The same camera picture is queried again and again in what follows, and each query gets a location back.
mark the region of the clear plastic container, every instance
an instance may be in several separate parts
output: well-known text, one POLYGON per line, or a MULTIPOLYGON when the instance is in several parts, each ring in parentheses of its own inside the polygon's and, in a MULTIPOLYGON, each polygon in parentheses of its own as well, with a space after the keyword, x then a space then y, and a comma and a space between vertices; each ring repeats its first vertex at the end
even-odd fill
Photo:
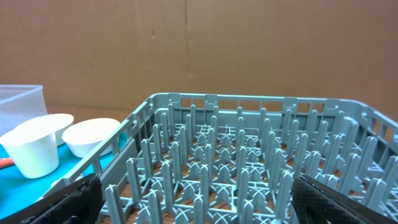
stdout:
POLYGON ((0 136, 47 114, 41 85, 0 85, 0 136))

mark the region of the white bowl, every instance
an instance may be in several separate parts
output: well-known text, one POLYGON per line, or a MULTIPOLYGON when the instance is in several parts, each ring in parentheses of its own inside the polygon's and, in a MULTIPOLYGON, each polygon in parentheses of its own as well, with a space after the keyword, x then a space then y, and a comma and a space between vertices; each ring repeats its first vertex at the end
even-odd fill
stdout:
POLYGON ((58 167, 55 135, 47 129, 14 129, 0 138, 0 144, 27 178, 45 176, 58 167))
POLYGON ((74 117, 70 114, 49 114, 25 121, 15 129, 34 128, 48 130, 49 132, 55 133, 57 146, 60 146, 64 143, 62 140, 62 133, 73 125, 73 120, 74 117))
MULTIPOLYGON (((111 118, 90 119, 70 126, 62 134, 62 139, 66 142, 73 155, 83 158, 98 143, 111 135, 119 125, 119 121, 111 118)), ((112 146, 109 146, 101 153, 101 156, 111 151, 112 146)))

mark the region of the gray plastic dish rack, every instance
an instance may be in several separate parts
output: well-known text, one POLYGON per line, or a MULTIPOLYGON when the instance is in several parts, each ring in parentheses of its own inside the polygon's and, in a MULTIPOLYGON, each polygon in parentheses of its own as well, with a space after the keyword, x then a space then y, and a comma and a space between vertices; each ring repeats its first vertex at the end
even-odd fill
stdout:
POLYGON ((126 223, 137 209, 136 223, 165 213, 175 223, 298 223, 290 189, 307 174, 398 220, 397 127, 353 100, 159 93, 46 195, 93 166, 106 197, 98 223, 126 223))

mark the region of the dish rack grid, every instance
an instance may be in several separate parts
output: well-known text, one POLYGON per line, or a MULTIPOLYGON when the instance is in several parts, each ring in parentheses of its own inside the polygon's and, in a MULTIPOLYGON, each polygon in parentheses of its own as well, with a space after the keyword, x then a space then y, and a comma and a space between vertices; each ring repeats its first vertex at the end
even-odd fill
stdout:
POLYGON ((397 221, 397 127, 353 100, 158 93, 44 196, 93 166, 98 223, 298 223, 290 189, 307 174, 397 221))

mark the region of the dish rack wall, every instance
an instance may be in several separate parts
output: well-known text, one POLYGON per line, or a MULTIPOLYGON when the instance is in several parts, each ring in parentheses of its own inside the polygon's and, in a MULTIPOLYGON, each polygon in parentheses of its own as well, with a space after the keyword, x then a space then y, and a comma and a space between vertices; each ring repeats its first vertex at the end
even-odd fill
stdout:
POLYGON ((398 220, 397 133, 353 100, 159 93, 46 195, 93 166, 106 197, 98 223, 298 223, 289 192, 307 174, 398 220))

